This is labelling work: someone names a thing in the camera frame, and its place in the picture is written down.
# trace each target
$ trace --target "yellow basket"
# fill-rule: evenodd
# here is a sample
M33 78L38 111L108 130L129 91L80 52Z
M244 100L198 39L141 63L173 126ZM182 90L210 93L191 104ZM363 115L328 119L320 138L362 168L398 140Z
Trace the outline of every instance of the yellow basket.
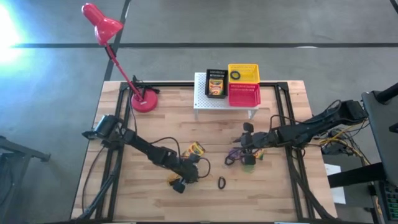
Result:
M241 74L237 80L231 78L231 72L236 71ZM228 65L228 82L257 84L260 82L260 72L258 64L229 64Z

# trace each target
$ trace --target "lamp base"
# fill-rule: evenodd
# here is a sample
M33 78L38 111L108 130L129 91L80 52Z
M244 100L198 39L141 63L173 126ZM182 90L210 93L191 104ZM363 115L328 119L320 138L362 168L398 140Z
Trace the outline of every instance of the lamp base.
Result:
M153 90L146 90L144 100L140 102L133 96L131 98L131 105L138 112L150 112L155 109L157 105L157 95Z

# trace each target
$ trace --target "red desk lamp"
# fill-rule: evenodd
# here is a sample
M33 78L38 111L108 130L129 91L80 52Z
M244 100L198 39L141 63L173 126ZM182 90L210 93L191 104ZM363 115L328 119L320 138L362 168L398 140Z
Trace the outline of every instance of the red desk lamp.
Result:
M150 112L155 109L157 104L156 93L153 90L144 90L144 93L140 94L139 90L132 84L124 70L121 68L119 62L116 60L116 55L112 47L108 44L108 40L123 28L123 24L117 20L105 17L93 3L86 3L81 8L81 11L94 25L95 37L98 43L105 46L105 50L108 53L109 58L117 66L120 73L122 73L124 79L126 79L129 84L131 90L134 92L134 95L131 98L132 107L141 113Z

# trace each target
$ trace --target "black box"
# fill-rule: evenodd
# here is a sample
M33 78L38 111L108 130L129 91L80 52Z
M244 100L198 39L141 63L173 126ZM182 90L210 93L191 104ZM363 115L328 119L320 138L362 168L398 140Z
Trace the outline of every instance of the black box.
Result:
M223 94L211 95L209 94L209 80L211 78L223 79ZM228 96L228 70L208 69L206 71L206 90L205 94L209 98L226 98Z

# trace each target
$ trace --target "plastic basket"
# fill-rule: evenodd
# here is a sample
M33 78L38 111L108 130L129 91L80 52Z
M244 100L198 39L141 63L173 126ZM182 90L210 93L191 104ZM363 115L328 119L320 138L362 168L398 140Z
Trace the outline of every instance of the plastic basket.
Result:
M237 80L231 78L231 72L239 72L241 77ZM257 84L260 83L258 64L229 64L228 80L230 83Z
M259 84L228 85L228 102L230 106L255 107L261 103Z
M222 78L224 80L223 94L221 94L221 95L209 94L209 79L211 79L211 78ZM206 71L205 95L209 98L226 98L226 96L228 96L228 71L227 70L208 69Z

